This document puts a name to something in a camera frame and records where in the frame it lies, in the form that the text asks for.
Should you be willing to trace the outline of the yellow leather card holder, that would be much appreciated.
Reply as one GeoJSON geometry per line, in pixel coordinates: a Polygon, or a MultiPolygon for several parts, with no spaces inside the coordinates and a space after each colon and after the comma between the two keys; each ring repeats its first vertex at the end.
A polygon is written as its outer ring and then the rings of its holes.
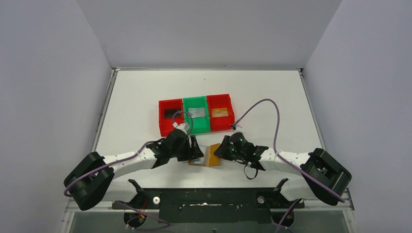
{"type": "Polygon", "coordinates": [[[211,166],[219,166],[220,165],[220,157],[216,156],[214,152],[218,149],[220,143],[213,144],[210,146],[203,146],[200,145],[200,150],[203,153],[203,157],[189,160],[188,164],[191,166],[204,166],[204,167],[211,167],[211,166]]]}

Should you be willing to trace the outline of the green plastic bin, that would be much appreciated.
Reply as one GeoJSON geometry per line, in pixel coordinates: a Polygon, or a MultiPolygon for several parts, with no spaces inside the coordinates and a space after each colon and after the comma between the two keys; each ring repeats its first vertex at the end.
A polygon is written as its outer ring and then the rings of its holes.
{"type": "Polygon", "coordinates": [[[210,132],[210,117],[206,96],[183,98],[184,111],[189,113],[193,122],[184,115],[185,122],[192,127],[191,134],[210,132]]]}

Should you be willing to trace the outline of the red bin with black card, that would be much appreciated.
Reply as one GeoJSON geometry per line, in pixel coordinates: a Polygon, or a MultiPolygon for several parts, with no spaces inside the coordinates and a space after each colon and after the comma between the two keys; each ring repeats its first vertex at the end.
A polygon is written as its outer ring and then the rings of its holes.
{"type": "Polygon", "coordinates": [[[158,122],[160,135],[166,137],[173,129],[172,116],[177,111],[183,111],[182,99],[160,100],[158,102],[158,122]]]}

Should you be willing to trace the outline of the red bin with gold card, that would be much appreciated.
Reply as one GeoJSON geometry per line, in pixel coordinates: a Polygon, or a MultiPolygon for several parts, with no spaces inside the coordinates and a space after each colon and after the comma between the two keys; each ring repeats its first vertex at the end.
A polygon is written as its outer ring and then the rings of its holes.
{"type": "Polygon", "coordinates": [[[235,114],[229,94],[208,95],[206,97],[212,132],[232,129],[235,114]]]}

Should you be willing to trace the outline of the grey VIP credit card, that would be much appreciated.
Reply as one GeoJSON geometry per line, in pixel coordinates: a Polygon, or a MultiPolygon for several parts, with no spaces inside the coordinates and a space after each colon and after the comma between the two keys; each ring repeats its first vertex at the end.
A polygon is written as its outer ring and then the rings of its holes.
{"type": "Polygon", "coordinates": [[[196,166],[206,166],[208,162],[208,146],[199,146],[200,151],[196,153],[191,163],[196,166]]]}

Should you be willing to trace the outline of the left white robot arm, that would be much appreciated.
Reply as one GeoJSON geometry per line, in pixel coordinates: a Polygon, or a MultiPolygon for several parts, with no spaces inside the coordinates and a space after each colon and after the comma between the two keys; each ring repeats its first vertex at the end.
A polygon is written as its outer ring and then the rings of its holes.
{"type": "Polygon", "coordinates": [[[182,162],[203,156],[196,137],[188,136],[182,129],[174,129],[165,138],[148,141],[136,151],[109,156],[94,151],[64,179],[64,195],[73,198],[82,211],[101,201],[122,201],[138,207],[144,200],[140,186],[134,180],[123,182],[120,177],[160,167],[172,158],[182,162]]]}

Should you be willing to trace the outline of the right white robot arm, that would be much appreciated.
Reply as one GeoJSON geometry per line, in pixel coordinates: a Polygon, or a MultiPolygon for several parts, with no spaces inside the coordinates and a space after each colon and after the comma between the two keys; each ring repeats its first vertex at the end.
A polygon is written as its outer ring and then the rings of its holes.
{"type": "Polygon", "coordinates": [[[352,180],[351,173],[324,149],[315,148],[305,153],[276,151],[268,146],[254,145],[240,132],[225,136],[214,155],[256,170],[293,174],[295,178],[273,194],[274,203],[279,207],[307,198],[336,206],[345,202],[343,193],[352,180]]]}

